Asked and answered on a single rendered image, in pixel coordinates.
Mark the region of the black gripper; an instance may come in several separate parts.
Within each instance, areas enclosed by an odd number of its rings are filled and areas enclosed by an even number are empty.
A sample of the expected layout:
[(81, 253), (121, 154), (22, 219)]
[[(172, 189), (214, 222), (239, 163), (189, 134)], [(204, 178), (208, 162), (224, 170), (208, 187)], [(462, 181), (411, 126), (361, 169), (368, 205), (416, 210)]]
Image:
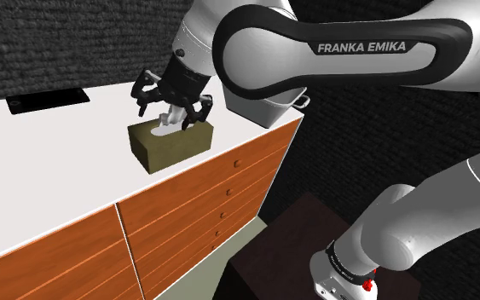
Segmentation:
[[(210, 78), (192, 71), (172, 54), (161, 79), (143, 69), (132, 86), (130, 96), (136, 99), (139, 117), (144, 115), (148, 104), (162, 101), (162, 96), (167, 103), (183, 107), (187, 116), (182, 121), (182, 130), (186, 130), (190, 124), (204, 123), (212, 109), (212, 96), (201, 94)], [(156, 83), (158, 87), (144, 91), (146, 86), (152, 87)], [(196, 101), (201, 104), (199, 111), (193, 107)]]

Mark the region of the olive tissue box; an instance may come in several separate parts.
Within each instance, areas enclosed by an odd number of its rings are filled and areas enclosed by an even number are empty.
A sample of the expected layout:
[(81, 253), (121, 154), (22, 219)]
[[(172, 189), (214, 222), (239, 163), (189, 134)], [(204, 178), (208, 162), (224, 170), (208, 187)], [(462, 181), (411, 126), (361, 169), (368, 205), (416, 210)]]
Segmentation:
[(148, 174), (153, 174), (211, 148), (213, 126), (197, 121), (183, 130), (183, 108), (170, 105), (158, 118), (128, 127), (130, 149)]

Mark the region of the orange wooden chest of drawers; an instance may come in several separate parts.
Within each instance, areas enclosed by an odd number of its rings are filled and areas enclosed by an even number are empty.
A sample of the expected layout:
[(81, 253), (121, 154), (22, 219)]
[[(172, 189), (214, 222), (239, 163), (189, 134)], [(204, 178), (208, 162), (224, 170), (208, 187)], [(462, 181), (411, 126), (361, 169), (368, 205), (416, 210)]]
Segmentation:
[(17, 115), (0, 101), (0, 300), (153, 300), (256, 215), (302, 116), (266, 130), (206, 91), (211, 148), (154, 174), (130, 149), (128, 84)]

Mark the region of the black tablet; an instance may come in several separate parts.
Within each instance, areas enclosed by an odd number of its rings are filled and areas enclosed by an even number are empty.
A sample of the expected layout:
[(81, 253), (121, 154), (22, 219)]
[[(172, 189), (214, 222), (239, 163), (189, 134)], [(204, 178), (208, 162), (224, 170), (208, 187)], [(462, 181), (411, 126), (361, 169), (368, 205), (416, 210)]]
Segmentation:
[(82, 88), (58, 89), (5, 98), (11, 114), (36, 112), (86, 103), (90, 98)]

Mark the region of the dark brown robot stand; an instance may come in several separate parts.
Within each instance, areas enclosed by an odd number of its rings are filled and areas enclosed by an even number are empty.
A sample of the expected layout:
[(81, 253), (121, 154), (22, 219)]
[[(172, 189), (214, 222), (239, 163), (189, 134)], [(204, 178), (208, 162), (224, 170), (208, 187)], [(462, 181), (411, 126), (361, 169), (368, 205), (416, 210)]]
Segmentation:
[(323, 300), (315, 293), (310, 258), (349, 227), (304, 194), (228, 260), (211, 300)]

